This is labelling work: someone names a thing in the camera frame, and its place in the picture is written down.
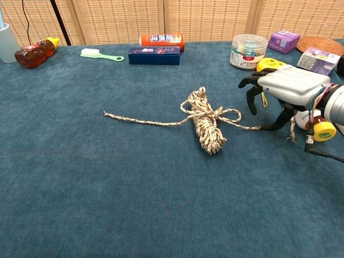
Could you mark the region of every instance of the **black pole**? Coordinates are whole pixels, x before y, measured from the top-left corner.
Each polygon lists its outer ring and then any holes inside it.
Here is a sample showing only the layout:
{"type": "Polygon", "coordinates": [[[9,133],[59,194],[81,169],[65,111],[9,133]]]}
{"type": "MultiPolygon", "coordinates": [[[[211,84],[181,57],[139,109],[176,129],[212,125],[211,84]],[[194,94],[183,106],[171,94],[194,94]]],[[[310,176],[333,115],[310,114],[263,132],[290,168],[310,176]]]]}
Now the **black pole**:
{"type": "Polygon", "coordinates": [[[50,0],[50,2],[51,2],[52,7],[53,7],[53,9],[54,9],[56,18],[57,18],[58,21],[59,21],[59,24],[60,24],[60,27],[61,27],[61,30],[62,30],[64,39],[66,40],[67,45],[68,45],[68,46],[71,46],[71,43],[70,43],[70,40],[69,40],[68,33],[67,33],[67,31],[66,31],[65,25],[64,25],[63,20],[62,20],[62,18],[61,18],[61,15],[60,15],[59,8],[58,8],[58,6],[56,5],[55,0],[50,0]]]}

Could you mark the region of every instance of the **honey bottle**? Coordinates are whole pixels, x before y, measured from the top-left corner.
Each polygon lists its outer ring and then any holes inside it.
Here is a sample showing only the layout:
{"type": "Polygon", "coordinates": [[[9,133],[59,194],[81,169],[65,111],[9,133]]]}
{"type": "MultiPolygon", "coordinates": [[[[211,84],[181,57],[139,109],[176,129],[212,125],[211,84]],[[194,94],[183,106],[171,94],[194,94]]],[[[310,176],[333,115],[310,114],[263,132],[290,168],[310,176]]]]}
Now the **honey bottle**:
{"type": "Polygon", "coordinates": [[[45,62],[50,56],[54,55],[59,42],[59,38],[49,37],[45,40],[38,41],[34,45],[23,47],[16,51],[16,60],[28,69],[35,68],[45,62]]]}

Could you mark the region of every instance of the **yellow object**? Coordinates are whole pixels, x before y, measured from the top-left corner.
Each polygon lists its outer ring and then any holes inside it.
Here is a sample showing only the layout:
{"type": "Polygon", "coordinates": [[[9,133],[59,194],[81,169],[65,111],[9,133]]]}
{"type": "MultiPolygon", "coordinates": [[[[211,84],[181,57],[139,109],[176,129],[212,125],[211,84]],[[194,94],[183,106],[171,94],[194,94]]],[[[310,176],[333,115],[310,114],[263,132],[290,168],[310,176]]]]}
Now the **yellow object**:
{"type": "Polygon", "coordinates": [[[286,63],[283,63],[281,61],[278,61],[273,58],[263,58],[262,60],[259,61],[257,65],[257,71],[261,71],[265,68],[274,68],[278,69],[279,67],[285,66],[286,63]]]}
{"type": "MultiPolygon", "coordinates": [[[[263,58],[262,60],[259,61],[257,65],[257,71],[264,70],[265,68],[274,68],[278,69],[279,67],[285,66],[286,63],[283,63],[281,61],[278,61],[273,58],[263,58]]],[[[264,94],[264,92],[261,93],[262,96],[262,101],[263,101],[263,107],[267,108],[268,107],[268,100],[264,94]]]]}
{"type": "Polygon", "coordinates": [[[327,57],[324,55],[316,55],[316,58],[323,59],[323,60],[327,59],[327,57]]]}
{"type": "Polygon", "coordinates": [[[334,137],[337,130],[331,122],[322,122],[314,125],[314,140],[327,141],[334,137]]]}
{"type": "Polygon", "coordinates": [[[263,101],[263,107],[267,108],[268,107],[268,100],[267,100],[264,92],[261,93],[261,96],[262,96],[262,101],[263,101]]]}
{"type": "Polygon", "coordinates": [[[51,43],[54,44],[54,47],[55,49],[57,49],[57,47],[59,46],[59,42],[60,42],[60,39],[59,38],[52,38],[52,37],[49,37],[49,38],[46,38],[46,40],[49,40],[51,43]]]}

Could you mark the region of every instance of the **yellow cap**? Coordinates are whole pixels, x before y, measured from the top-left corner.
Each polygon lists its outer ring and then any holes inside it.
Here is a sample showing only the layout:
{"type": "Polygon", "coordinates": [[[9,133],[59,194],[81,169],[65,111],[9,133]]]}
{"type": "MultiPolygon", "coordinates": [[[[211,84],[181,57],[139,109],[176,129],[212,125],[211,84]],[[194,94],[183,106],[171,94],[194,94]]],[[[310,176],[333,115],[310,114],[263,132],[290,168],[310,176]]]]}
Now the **yellow cap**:
{"type": "Polygon", "coordinates": [[[331,122],[321,122],[314,125],[314,140],[327,141],[335,136],[337,130],[331,122]]]}
{"type": "Polygon", "coordinates": [[[49,37],[49,38],[46,38],[45,40],[49,40],[51,43],[53,43],[55,49],[57,49],[58,43],[60,42],[59,38],[51,38],[51,37],[49,37]]]}
{"type": "Polygon", "coordinates": [[[262,60],[259,61],[257,65],[257,71],[261,71],[265,68],[274,68],[277,69],[279,67],[285,66],[286,63],[283,63],[281,61],[278,61],[273,58],[263,58],[262,60]]]}

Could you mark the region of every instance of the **rope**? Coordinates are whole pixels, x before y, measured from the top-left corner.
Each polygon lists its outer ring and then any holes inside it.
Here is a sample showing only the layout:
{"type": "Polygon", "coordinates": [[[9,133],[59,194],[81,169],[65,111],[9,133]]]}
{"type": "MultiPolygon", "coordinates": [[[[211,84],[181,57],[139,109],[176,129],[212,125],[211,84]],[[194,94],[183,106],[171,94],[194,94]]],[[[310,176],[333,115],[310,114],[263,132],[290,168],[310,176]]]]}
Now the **rope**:
{"type": "Polygon", "coordinates": [[[296,136],[295,136],[295,117],[292,117],[290,119],[290,137],[287,138],[287,140],[291,140],[292,142],[296,142],[296,136]]]}
{"type": "Polygon", "coordinates": [[[223,109],[220,106],[218,109],[213,110],[208,103],[206,90],[204,87],[199,88],[198,91],[192,92],[188,99],[185,100],[181,104],[181,110],[188,114],[186,118],[179,122],[172,122],[172,123],[162,123],[156,121],[146,121],[146,120],[137,120],[135,118],[129,117],[122,117],[115,114],[109,114],[105,111],[103,115],[106,117],[111,117],[113,119],[122,120],[122,121],[130,121],[138,124],[148,124],[148,125],[159,125],[159,126],[176,126],[176,125],[183,125],[189,119],[192,119],[195,127],[196,127],[196,134],[199,137],[199,142],[201,147],[205,149],[209,154],[215,154],[216,152],[220,151],[223,144],[227,141],[226,138],[223,137],[222,132],[219,128],[217,128],[217,120],[222,122],[228,123],[230,125],[245,129],[245,130],[260,130],[260,126],[242,126],[238,125],[237,122],[241,120],[241,113],[236,109],[223,109]],[[184,106],[186,103],[191,105],[191,110],[186,110],[184,106]],[[221,117],[225,113],[235,112],[238,115],[236,120],[232,120],[229,118],[221,117]]]}

